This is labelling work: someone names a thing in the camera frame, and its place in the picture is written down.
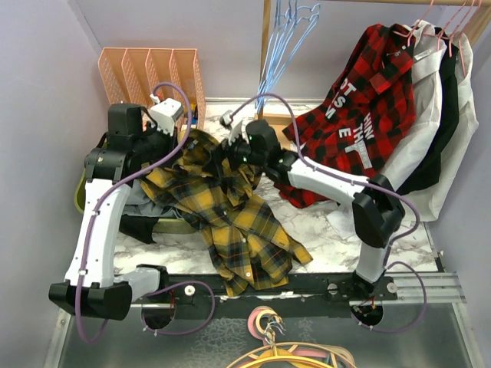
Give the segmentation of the yellow plaid shirt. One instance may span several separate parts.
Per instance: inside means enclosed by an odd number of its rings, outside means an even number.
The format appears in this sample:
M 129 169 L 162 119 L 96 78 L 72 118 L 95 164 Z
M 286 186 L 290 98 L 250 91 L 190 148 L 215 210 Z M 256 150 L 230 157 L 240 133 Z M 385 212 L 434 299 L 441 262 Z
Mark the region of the yellow plaid shirt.
M 225 161 L 222 178 L 203 171 L 218 145 L 209 133 L 192 130 L 180 158 L 141 178 L 143 191 L 155 204 L 177 209 L 202 235 L 230 297 L 247 287 L 284 286 L 293 262 L 306 265 L 312 256 L 254 193 L 259 169 L 243 165 L 233 171 Z

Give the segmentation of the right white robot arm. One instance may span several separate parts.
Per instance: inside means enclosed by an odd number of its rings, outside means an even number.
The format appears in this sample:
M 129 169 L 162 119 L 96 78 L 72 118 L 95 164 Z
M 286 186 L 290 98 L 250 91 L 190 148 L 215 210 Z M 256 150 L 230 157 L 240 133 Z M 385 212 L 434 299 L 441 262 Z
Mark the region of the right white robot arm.
M 247 126 L 237 123 L 228 138 L 212 149 L 203 169 L 222 178 L 227 166 L 237 170 L 246 165 L 260 169 L 276 184 L 304 189 L 349 205 L 355 233 L 361 240 L 352 290 L 362 300 L 369 300 L 379 292 L 390 237 L 399 229 L 405 215 L 386 177 L 354 176 L 286 150 L 265 120 L 254 120 Z

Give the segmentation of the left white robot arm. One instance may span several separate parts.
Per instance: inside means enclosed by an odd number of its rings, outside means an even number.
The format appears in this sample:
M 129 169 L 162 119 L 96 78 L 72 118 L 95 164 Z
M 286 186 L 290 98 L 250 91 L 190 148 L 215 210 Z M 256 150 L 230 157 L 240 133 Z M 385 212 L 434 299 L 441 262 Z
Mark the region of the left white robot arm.
M 74 257 L 48 298 L 69 314 L 123 320 L 136 299 L 164 301 L 170 291 L 163 267 L 141 265 L 120 277 L 114 253 L 124 206 L 142 166 L 168 155 L 183 106 L 171 98 L 151 108 L 115 103 L 107 132 L 84 160 L 85 205 Z

